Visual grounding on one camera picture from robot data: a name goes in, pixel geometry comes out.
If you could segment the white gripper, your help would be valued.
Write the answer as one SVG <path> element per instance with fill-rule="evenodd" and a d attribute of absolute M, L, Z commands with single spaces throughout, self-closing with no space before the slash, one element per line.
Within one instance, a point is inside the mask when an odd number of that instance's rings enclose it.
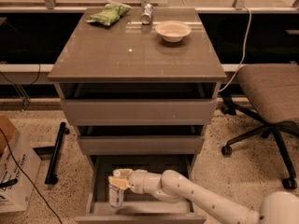
<path fill-rule="evenodd" d="M 144 194 L 145 170 L 117 169 L 115 176 L 108 178 L 109 184 L 122 190 L 130 189 L 133 193 Z"/>

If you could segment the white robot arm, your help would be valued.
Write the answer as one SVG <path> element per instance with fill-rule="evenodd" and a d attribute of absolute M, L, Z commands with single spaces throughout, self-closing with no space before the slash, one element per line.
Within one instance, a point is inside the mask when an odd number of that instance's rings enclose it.
<path fill-rule="evenodd" d="M 116 169 L 108 178 L 109 202 L 120 207 L 123 192 L 150 194 L 159 201 L 177 203 L 182 198 L 195 203 L 221 224 L 299 224 L 299 198 L 278 191 L 264 198 L 258 211 L 234 203 L 205 189 L 173 170 L 162 174 L 146 170 Z"/>

